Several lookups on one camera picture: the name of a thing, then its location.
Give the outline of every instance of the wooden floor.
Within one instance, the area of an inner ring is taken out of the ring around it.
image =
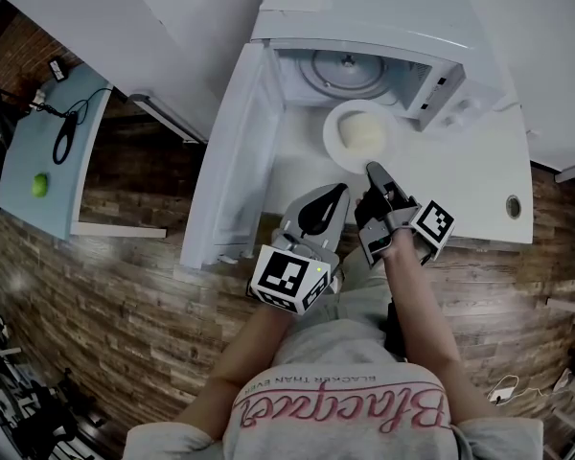
[[[169,226],[166,240],[59,241],[0,214],[1,311],[47,380],[73,370],[118,441],[176,415],[255,308],[243,297],[251,263],[175,266],[202,148],[154,124],[126,129],[101,130],[82,212]],[[575,184],[533,170],[533,185],[533,245],[454,240],[426,266],[483,393],[507,374],[520,376],[518,390],[547,389],[575,351],[575,315],[544,306],[548,296],[575,299]],[[264,218],[262,239],[275,222]],[[350,228],[341,253],[355,243]],[[505,409],[544,418],[549,401],[529,392]]]

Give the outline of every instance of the round hole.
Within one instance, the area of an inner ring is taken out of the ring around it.
[[[518,219],[519,215],[521,215],[521,204],[516,195],[507,197],[507,215],[511,219]]]

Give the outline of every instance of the cable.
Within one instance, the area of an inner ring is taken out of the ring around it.
[[[494,112],[505,112],[508,109],[511,109],[512,107],[515,107],[516,105],[519,105],[519,107],[521,108],[521,104],[518,102],[515,103],[508,103],[507,105],[504,105],[503,107],[500,107],[499,109],[492,109],[492,111]]]
[[[94,97],[96,94],[98,94],[99,92],[102,92],[103,90],[113,90],[112,88],[108,88],[108,87],[102,87],[99,88],[98,90],[96,90],[91,96],[89,96],[87,99],[81,99],[80,101],[76,101],[74,104],[72,104],[68,110],[64,113],[64,114],[71,114],[72,110],[75,108],[75,106],[77,104],[80,103],[84,103],[79,109],[77,109],[75,112],[77,114],[79,114],[79,112],[85,107],[85,112],[83,113],[83,117],[82,119],[80,119],[77,122],[77,126],[82,125],[83,121],[85,121],[85,118],[87,117],[87,110],[89,109],[89,102],[92,100],[92,97]]]
[[[80,126],[83,124],[83,121],[85,121],[85,118],[87,117],[87,110],[89,109],[89,102],[92,100],[92,97],[94,97],[99,92],[102,92],[103,90],[113,90],[113,89],[108,88],[108,87],[99,88],[91,96],[89,96],[87,99],[80,99],[79,101],[76,101],[74,104],[72,104],[68,108],[68,110],[66,112],[59,112],[54,107],[52,107],[51,105],[48,105],[47,103],[28,102],[28,104],[33,105],[38,110],[48,112],[49,114],[53,114],[54,116],[59,116],[60,118],[66,118],[67,116],[69,116],[70,114],[73,114],[73,113],[79,114],[79,112],[85,107],[85,112],[83,113],[83,117],[82,118],[78,117],[78,120],[77,120],[77,126]],[[8,95],[10,97],[16,97],[13,94],[8,94]],[[77,109],[76,111],[73,111],[73,109],[81,103],[83,103],[83,105],[79,109]]]
[[[500,379],[498,381],[498,383],[494,386],[494,388],[490,391],[490,393],[487,396],[488,401],[490,400],[490,397],[492,396],[492,394],[495,392],[495,390],[498,388],[498,386],[507,378],[512,378],[512,379],[516,379],[516,384],[514,385],[514,390],[516,388],[518,388],[519,385],[519,377],[517,375],[505,375],[502,379]],[[556,394],[562,394],[562,392],[568,392],[568,390],[559,390],[558,392],[552,392],[551,394],[543,394],[541,392],[541,390],[539,388],[526,388],[524,390],[522,390],[521,392],[519,392],[517,395],[514,395],[512,397],[510,397],[509,399],[507,399],[504,402],[496,402],[495,405],[504,405],[505,403],[509,403],[510,401],[512,401],[513,399],[517,399],[518,397],[521,397],[522,395],[524,395],[527,392],[530,392],[531,390],[536,391],[539,393],[540,396],[542,397],[551,397],[552,395],[556,395]]]

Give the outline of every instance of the pink lettering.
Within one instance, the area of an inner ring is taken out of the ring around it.
[[[256,410],[255,412],[252,412],[258,405],[260,405],[261,408]],[[241,426],[242,427],[255,426],[258,423],[256,421],[257,419],[263,419],[263,418],[266,418],[266,417],[272,415],[272,406],[273,406],[273,402],[268,397],[262,397],[261,399],[257,400],[251,406],[251,410],[250,410],[251,416],[249,418],[247,418],[245,421],[241,421]]]
[[[327,397],[324,400],[324,403],[329,403],[330,408],[328,409],[326,415],[323,417],[319,417],[317,414],[315,414],[313,420],[318,423],[325,423],[326,421],[330,420],[332,417],[334,417],[334,414],[336,414],[336,410],[338,409],[338,399],[336,397]]]
[[[302,416],[299,416],[298,414],[300,413],[301,410],[309,407],[311,405],[311,399],[309,397],[305,397],[304,395],[301,395],[298,399],[296,399],[297,401],[301,401],[300,404],[289,413],[289,417],[290,418],[296,418],[296,419],[305,419]]]
[[[436,399],[436,405],[428,406],[422,405],[422,400],[424,398],[430,398],[433,401]],[[411,426],[415,428],[420,427],[439,427],[445,426],[443,425],[443,419],[445,417],[444,412],[444,405],[445,405],[445,394],[438,389],[428,389],[422,390],[417,394],[413,395],[411,399],[411,406],[414,409],[420,409],[418,412],[415,413],[413,418],[411,419]],[[428,418],[433,419],[433,421],[424,422],[424,419]]]
[[[398,395],[402,395],[401,403],[394,413],[394,416],[379,427],[379,432],[381,433],[393,432],[403,420],[403,414],[409,410],[407,409],[407,406],[409,405],[409,399],[411,398],[411,389],[409,387],[405,387],[398,393]]]
[[[382,417],[385,417],[385,415],[389,412],[389,410],[394,405],[395,396],[394,396],[394,392],[392,390],[386,390],[385,392],[383,392],[383,395],[381,396],[381,399],[379,401],[377,400],[376,394],[369,395],[367,397],[367,399],[371,400],[371,404],[369,405],[369,408],[368,408],[368,417],[369,418],[382,418]],[[381,411],[378,412],[376,410],[377,404],[383,403],[383,400],[387,401],[385,403],[385,407]]]
[[[244,412],[241,416],[241,427],[250,427],[252,426],[251,422],[247,419],[247,414],[249,413],[249,406],[251,405],[251,401],[247,399],[242,403],[241,409],[244,409]]]
[[[311,418],[316,417],[322,408],[322,404],[324,403],[324,394],[325,393],[326,393],[326,382],[322,381],[319,384],[319,389],[316,393],[315,406],[313,408],[313,411],[311,412],[311,414],[309,416],[299,416],[299,419],[311,419]]]
[[[347,399],[343,399],[340,403],[345,403],[347,401],[355,401],[354,410],[352,410],[350,413],[345,413],[347,408],[338,409],[336,411],[336,415],[341,419],[353,419],[358,417],[360,415],[360,411],[362,410],[362,406],[364,405],[364,399],[361,398],[360,395],[353,395]]]
[[[277,399],[275,401],[275,405],[277,405],[280,401],[283,401],[283,400],[286,401],[286,404],[281,409],[279,409],[277,412],[275,412],[273,414],[272,419],[286,416],[289,413],[289,411],[292,409],[292,407],[294,407],[295,401],[293,401],[292,398],[287,396],[287,395],[282,395],[279,399]]]

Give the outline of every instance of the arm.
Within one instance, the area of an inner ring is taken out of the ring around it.
[[[221,354],[198,396],[175,421],[220,439],[234,399],[248,381],[268,368],[292,321],[291,313],[260,305]]]
[[[434,373],[448,394],[455,424],[498,413],[468,379],[448,321],[418,261],[409,230],[398,230],[384,254],[385,273],[401,323],[406,357]]]

